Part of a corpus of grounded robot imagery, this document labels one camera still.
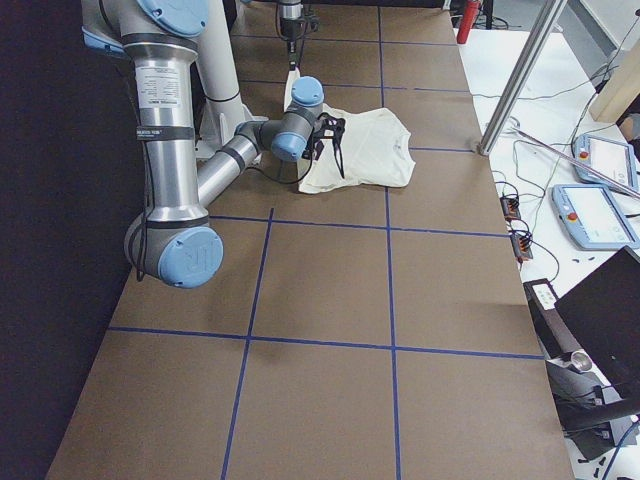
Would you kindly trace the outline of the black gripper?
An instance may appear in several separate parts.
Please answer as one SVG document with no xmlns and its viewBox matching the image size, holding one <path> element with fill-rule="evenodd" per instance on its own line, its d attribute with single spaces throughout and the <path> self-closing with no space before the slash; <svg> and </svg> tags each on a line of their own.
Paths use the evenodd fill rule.
<svg viewBox="0 0 640 480">
<path fill-rule="evenodd" d="M 280 36 L 286 42 L 288 53 L 295 55 L 297 52 L 297 43 L 303 36 L 303 20 L 301 18 L 289 19 L 280 17 L 278 26 Z M 333 139 L 332 146 L 336 167 L 340 177 L 344 178 L 345 170 L 341 142 L 337 139 Z"/>
</svg>

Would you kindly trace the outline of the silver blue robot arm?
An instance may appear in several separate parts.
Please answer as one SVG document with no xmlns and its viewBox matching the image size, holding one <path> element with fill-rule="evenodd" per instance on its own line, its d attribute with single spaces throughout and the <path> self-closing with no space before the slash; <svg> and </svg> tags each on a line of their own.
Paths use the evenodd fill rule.
<svg viewBox="0 0 640 480">
<path fill-rule="evenodd" d="M 276 35 L 285 42 L 287 53 L 297 53 L 297 43 L 304 36 L 304 9 L 301 1 L 279 0 L 275 7 Z"/>
<path fill-rule="evenodd" d="M 219 1 L 86 1 L 82 18 L 89 48 L 133 67 L 145 194 L 125 255 L 139 276 L 199 287 L 224 256 L 208 205 L 262 153 L 296 162 L 314 147 L 323 87 L 296 77 L 279 119 L 252 115 Z"/>
</svg>

